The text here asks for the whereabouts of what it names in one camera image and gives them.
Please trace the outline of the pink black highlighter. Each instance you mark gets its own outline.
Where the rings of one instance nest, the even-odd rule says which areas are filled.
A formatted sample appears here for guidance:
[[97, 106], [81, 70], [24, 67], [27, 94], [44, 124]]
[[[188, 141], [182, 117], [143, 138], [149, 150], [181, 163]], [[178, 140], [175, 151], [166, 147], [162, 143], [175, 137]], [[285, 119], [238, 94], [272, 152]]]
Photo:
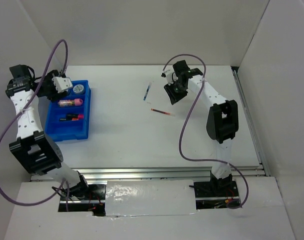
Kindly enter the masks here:
[[81, 113], [68, 113], [66, 114], [67, 119], [83, 119], [84, 115]]

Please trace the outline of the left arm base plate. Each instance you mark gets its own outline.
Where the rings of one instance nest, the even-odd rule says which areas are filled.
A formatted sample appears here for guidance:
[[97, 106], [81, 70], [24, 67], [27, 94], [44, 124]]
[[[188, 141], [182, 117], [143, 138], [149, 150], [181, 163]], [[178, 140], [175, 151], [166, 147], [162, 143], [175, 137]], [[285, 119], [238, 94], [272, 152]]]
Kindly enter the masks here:
[[105, 184], [90, 184], [89, 189], [80, 199], [70, 194], [68, 202], [66, 202], [66, 194], [66, 189], [61, 190], [59, 193], [60, 202], [58, 212], [89, 212], [97, 217], [104, 217], [106, 215]]

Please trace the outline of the orange pen refill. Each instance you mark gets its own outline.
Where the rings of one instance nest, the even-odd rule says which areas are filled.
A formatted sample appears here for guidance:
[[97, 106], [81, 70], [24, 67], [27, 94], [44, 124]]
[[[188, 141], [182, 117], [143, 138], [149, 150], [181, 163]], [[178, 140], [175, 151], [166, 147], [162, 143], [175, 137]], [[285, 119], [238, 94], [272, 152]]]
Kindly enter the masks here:
[[166, 111], [162, 111], [162, 110], [158, 110], [158, 109], [154, 109], [154, 108], [151, 108], [150, 110], [153, 112], [156, 112], [156, 113], [163, 114], [163, 115], [175, 117], [175, 114], [170, 113], [170, 112], [166, 112]]

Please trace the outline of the orange black highlighter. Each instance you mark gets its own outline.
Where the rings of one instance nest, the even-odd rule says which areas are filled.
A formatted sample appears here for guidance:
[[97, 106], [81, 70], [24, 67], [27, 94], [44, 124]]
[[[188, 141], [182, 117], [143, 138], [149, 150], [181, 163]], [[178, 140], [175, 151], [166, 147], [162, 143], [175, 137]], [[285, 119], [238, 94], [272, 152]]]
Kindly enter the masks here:
[[78, 121], [78, 118], [60, 118], [59, 122], [72, 122], [72, 121]]

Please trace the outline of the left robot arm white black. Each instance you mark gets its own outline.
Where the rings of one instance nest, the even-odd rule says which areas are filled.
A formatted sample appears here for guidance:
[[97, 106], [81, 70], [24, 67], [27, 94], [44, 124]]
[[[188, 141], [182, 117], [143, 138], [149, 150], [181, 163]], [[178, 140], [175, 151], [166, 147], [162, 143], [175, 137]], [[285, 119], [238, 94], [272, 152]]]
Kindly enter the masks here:
[[38, 108], [40, 97], [51, 102], [66, 97], [73, 87], [72, 81], [53, 70], [43, 81], [36, 82], [34, 70], [27, 65], [12, 66], [10, 72], [13, 79], [7, 85], [6, 95], [19, 116], [16, 140], [9, 145], [11, 153], [28, 173], [49, 175], [58, 182], [67, 180], [63, 192], [70, 198], [86, 199], [90, 186], [78, 171], [64, 163], [60, 148], [42, 128]]

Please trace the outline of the pink eraser tube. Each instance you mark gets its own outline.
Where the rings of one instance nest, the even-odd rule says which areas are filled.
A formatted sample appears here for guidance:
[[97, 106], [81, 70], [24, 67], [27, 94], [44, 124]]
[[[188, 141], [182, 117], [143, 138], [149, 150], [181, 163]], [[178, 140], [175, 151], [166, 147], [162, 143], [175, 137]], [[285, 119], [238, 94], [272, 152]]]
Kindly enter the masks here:
[[82, 104], [83, 104], [83, 100], [81, 98], [60, 100], [58, 102], [58, 106], [61, 107], [61, 108], [64, 108], [64, 107], [79, 107]]

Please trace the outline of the blue pen refill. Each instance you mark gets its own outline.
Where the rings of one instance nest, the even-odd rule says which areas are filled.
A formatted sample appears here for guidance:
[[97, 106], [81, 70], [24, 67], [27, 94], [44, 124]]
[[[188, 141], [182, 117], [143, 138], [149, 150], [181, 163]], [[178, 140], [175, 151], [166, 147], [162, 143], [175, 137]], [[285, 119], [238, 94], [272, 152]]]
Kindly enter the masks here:
[[146, 100], [147, 95], [148, 95], [148, 93], [149, 93], [149, 90], [150, 90], [150, 88], [151, 88], [151, 85], [152, 85], [152, 82], [149, 82], [149, 84], [148, 84], [148, 86], [147, 86], [147, 89], [146, 89], [146, 91], [145, 91], [144, 97], [143, 97], [143, 101]]

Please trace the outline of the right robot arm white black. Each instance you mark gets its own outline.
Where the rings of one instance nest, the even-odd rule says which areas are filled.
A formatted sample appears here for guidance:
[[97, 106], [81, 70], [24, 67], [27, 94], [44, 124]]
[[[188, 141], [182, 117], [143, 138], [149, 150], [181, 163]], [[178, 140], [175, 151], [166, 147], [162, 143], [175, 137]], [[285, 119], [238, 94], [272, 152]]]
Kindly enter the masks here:
[[210, 190], [215, 196], [221, 196], [232, 182], [231, 149], [232, 141], [239, 130], [238, 105], [228, 100], [205, 79], [205, 71], [190, 68], [185, 60], [178, 61], [172, 70], [163, 69], [161, 76], [167, 80], [164, 86], [172, 105], [176, 104], [188, 92], [196, 98], [187, 114], [183, 127], [194, 110], [197, 101], [202, 101], [207, 110], [206, 132], [214, 141], [216, 158], [210, 172]]

